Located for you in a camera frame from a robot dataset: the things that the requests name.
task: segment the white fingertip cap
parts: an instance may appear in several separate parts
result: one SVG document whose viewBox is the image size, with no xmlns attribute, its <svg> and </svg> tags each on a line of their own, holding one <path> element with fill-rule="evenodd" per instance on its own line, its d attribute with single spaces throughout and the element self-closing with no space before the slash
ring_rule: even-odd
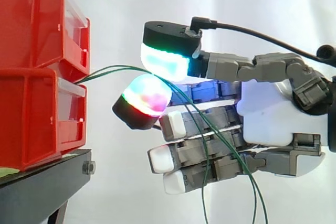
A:
<svg viewBox="0 0 336 224">
<path fill-rule="evenodd" d="M 168 173 L 174 169 L 172 154 L 167 145 L 151 149 L 149 157 L 155 173 Z"/>
<path fill-rule="evenodd" d="M 183 174 L 180 170 L 170 174 L 164 174 L 163 185 L 167 194 L 185 193 Z"/>
<path fill-rule="evenodd" d="M 172 128 L 174 139 L 180 139 L 187 135 L 182 113 L 180 111 L 173 111 L 168 113 L 169 122 Z"/>
</svg>

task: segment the green wire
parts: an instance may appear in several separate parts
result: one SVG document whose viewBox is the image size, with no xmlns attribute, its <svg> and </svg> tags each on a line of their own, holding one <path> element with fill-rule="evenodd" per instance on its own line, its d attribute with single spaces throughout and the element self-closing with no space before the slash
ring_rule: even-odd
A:
<svg viewBox="0 0 336 224">
<path fill-rule="evenodd" d="M 108 71 L 108 72 L 105 72 L 105 73 L 98 74 L 98 75 L 94 76 L 96 73 L 102 72 L 102 71 L 104 71 L 106 69 L 109 69 L 109 68 L 116 68 L 116 67 L 123 67 L 123 68 L 122 69 L 111 70 L 111 71 Z M 140 70 L 140 71 L 142 71 L 144 69 L 137 68 L 137 67 L 132 67 L 132 66 L 127 66 L 127 65 L 108 66 L 108 67 L 104 67 L 102 69 L 99 69 L 99 70 L 93 72 L 92 74 L 90 74 L 86 78 L 78 81 L 76 84 L 80 84 L 80 83 L 83 83 L 83 82 L 86 82 L 86 81 L 89 81 L 89 80 L 92 80 L 92 79 L 96 79 L 96 78 L 102 77 L 104 75 L 107 75 L 107 74 L 110 74 L 110 73 L 113 73 L 113 72 L 118 72 L 118 71 L 121 71 L 121 70 Z M 183 101 L 182 98 L 181 98 L 181 96 L 176 91 L 174 91 L 174 92 L 177 95 L 177 97 L 181 101 Z M 185 108 L 187 109 L 188 113 L 190 114 L 193 122 L 195 123 L 195 125 L 196 125 L 196 127 L 197 127 L 197 129 L 198 129 L 198 131 L 199 131 L 199 133 L 200 133 L 200 135 L 202 137 L 202 144 L 203 144 L 205 155 L 206 155 L 206 169 L 205 169 L 205 175 L 204 175 L 203 182 L 202 182 L 201 192 L 202 192 L 202 205 L 203 205 L 204 218 L 205 218 L 206 224 L 208 224 L 209 222 L 208 222 L 208 217 L 207 217 L 207 212 L 206 212 L 206 206 L 205 206 L 204 187 L 206 185 L 206 179 L 207 179 L 208 173 L 209 173 L 209 166 L 210 166 L 209 152 L 208 152 L 208 147 L 206 145 L 206 140 L 204 138 L 204 134 L 202 133 L 202 130 L 201 130 L 200 126 L 196 122 L 194 115 L 192 114 L 192 112 L 190 111 L 190 109 L 188 108 L 188 106 L 186 104 L 185 104 Z"/>
<path fill-rule="evenodd" d="M 115 70 L 111 70 L 111 71 L 107 71 L 107 72 L 104 72 L 104 73 L 101 73 L 101 74 L 97 74 L 95 76 L 93 76 L 94 74 L 98 73 L 98 72 L 101 72 L 101 71 L 104 71 L 106 69 L 109 69 L 109 68 L 115 68 L 115 67 L 123 67 L 121 69 L 115 69 Z M 89 81 L 89 80 L 92 80 L 92 79 L 96 79 L 96 78 L 100 78 L 102 76 L 105 76 L 107 74 L 110 74 L 110 73 L 113 73 L 113 72 L 118 72 L 118 71 L 122 71 L 122 70 L 137 70 L 137 71 L 142 71 L 142 72 L 146 72 L 146 73 L 150 73 L 152 74 L 151 72 L 147 71 L 147 70 L 144 70 L 142 68 L 138 68 L 138 67 L 133 67 L 133 66 L 128 66 L 128 65 L 115 65 L 115 66 L 108 66 L 108 67 L 105 67 L 103 69 L 99 69 L 97 70 L 96 72 L 94 72 L 93 74 L 87 76 L 86 78 L 82 79 L 81 81 L 78 81 L 77 84 L 80 84 L 80 83 L 83 83 L 85 81 Z M 240 157 L 239 153 L 235 150 L 235 148 L 231 145 L 231 143 L 227 142 L 224 137 L 222 136 L 221 132 L 218 130 L 218 128 L 203 114 L 203 112 L 201 112 L 195 105 L 194 103 L 178 88 L 176 87 L 174 84 L 172 84 L 171 82 L 159 77 L 159 76 L 156 76 L 158 77 L 159 79 L 161 79 L 163 82 L 165 82 L 168 86 L 170 86 L 173 91 L 176 93 L 178 92 L 184 99 L 186 99 L 188 101 L 189 104 L 191 104 L 195 110 L 200 114 L 201 118 L 206 122 L 206 124 L 214 131 L 214 133 L 217 135 L 217 137 L 230 149 L 230 151 L 234 154 L 234 156 L 237 158 L 237 160 L 239 161 L 240 165 L 242 166 L 243 168 L 243 171 L 244 173 L 246 173 L 248 176 L 249 176 L 249 179 L 251 180 L 251 183 L 252 183 L 252 186 L 253 186 L 253 191 L 254 191 L 254 196 L 255 196 L 255 207 L 254 207 L 254 216 L 253 216 L 253 223 L 255 223 L 255 219 L 256 219 L 256 205 L 257 205 L 257 197 L 256 197 L 256 191 L 255 191 L 255 187 L 257 188 L 257 191 L 258 191 L 258 194 L 259 194 L 259 197 L 260 197 L 260 200 L 261 200 L 261 203 L 263 205 L 263 210 L 264 210 L 264 215 L 265 215 L 265 221 L 266 221 L 266 224 L 268 224 L 268 217 L 267 217 L 267 210 L 266 210 L 266 205 L 265 205 L 265 202 L 264 202 L 264 199 L 263 199 L 263 196 L 261 194 L 261 191 L 256 183 L 256 181 L 254 180 L 253 178 L 253 175 L 251 174 L 251 172 L 249 171 L 247 165 L 245 164 L 245 162 L 242 160 L 242 158 Z M 204 178 L 204 181 L 203 181 L 203 185 L 205 184 L 206 182 L 206 177 L 207 177 L 207 174 Z"/>
<path fill-rule="evenodd" d="M 202 119 L 206 122 L 206 124 L 212 128 L 212 130 L 214 131 L 214 133 L 218 136 L 218 138 L 230 149 L 230 151 L 234 154 L 234 156 L 237 158 L 237 160 L 239 161 L 239 163 L 241 164 L 241 166 L 243 167 L 244 172 L 249 176 L 249 179 L 251 181 L 252 187 L 253 187 L 253 193 L 254 193 L 254 214 L 253 214 L 253 223 L 255 223 L 255 219 L 256 219 L 256 213 L 257 213 L 257 196 L 256 196 L 256 188 L 261 200 L 261 203 L 263 205 L 263 210 L 264 210 L 264 215 L 265 215 L 265 222 L 266 224 L 268 224 L 268 217 L 267 217 L 267 210 L 266 210 L 266 205 L 264 202 L 264 199 L 261 195 L 261 191 L 256 183 L 256 181 L 253 178 L 253 175 L 251 174 L 251 172 L 249 171 L 247 165 L 245 164 L 245 162 L 242 160 L 242 158 L 240 157 L 239 153 L 235 150 L 235 148 L 231 145 L 231 143 L 227 142 L 223 135 L 221 134 L 221 132 L 218 130 L 218 128 L 210 122 L 210 120 L 204 115 L 204 113 L 202 111 L 200 111 L 191 101 L 191 99 L 189 97 L 187 97 L 178 87 L 176 87 L 175 85 L 173 85 L 172 83 L 170 83 L 169 81 L 166 81 L 165 79 L 162 79 L 162 81 L 164 81 L 166 84 L 169 84 L 170 87 L 174 90 L 176 90 L 177 92 L 179 92 L 184 99 L 186 99 L 188 101 L 189 104 L 191 104 L 195 110 L 200 114 L 200 116 L 202 117 Z"/>
<path fill-rule="evenodd" d="M 177 92 L 175 92 L 175 94 L 181 101 L 183 101 L 181 96 Z M 193 113 L 190 111 L 190 109 L 188 108 L 188 106 L 186 104 L 184 106 L 187 109 L 188 113 L 190 114 L 191 118 L 193 119 L 193 121 L 194 121 L 194 123 L 195 123 L 201 137 L 202 137 L 202 144 L 203 144 L 203 148 L 204 148 L 204 152 L 205 152 L 205 156 L 206 156 L 206 168 L 205 168 L 205 174 L 204 174 L 203 182 L 202 182 L 201 195 L 202 195 L 202 205 L 203 205 L 204 219 L 205 219 L 206 224 L 209 224 L 207 213 L 206 213 L 205 199 L 204 199 L 204 187 L 206 185 L 206 180 L 207 180 L 207 177 L 208 177 L 208 174 L 209 174 L 209 167 L 210 167 L 208 146 L 206 145 L 206 140 L 204 138 L 204 134 L 202 133 L 202 130 L 201 130 L 200 126 L 196 122 Z"/>
</svg>

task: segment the black sensor housing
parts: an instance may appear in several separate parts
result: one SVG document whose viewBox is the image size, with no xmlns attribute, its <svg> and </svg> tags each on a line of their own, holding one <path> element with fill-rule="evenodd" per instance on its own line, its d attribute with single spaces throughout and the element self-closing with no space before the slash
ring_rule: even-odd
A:
<svg viewBox="0 0 336 224">
<path fill-rule="evenodd" d="M 185 25 L 150 21 L 145 23 L 142 42 L 160 51 L 192 57 L 200 48 L 201 36 L 190 36 L 186 29 Z"/>
</svg>

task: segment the metal bolt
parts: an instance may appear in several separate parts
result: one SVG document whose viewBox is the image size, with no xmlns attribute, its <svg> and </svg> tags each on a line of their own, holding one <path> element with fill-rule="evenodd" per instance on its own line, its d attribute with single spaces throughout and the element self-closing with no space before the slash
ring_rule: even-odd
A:
<svg viewBox="0 0 336 224">
<path fill-rule="evenodd" d="M 93 175 L 96 172 L 95 161 L 84 161 L 82 171 L 83 174 Z"/>
</svg>

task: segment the black shelf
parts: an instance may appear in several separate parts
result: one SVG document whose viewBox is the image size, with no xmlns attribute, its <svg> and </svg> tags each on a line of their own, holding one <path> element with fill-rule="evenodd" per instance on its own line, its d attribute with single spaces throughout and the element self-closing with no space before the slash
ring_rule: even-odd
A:
<svg viewBox="0 0 336 224">
<path fill-rule="evenodd" d="M 0 223 L 38 224 L 63 210 L 68 199 L 90 180 L 82 168 L 85 161 L 91 161 L 91 150 L 71 154 L 58 162 L 0 178 Z"/>
</svg>

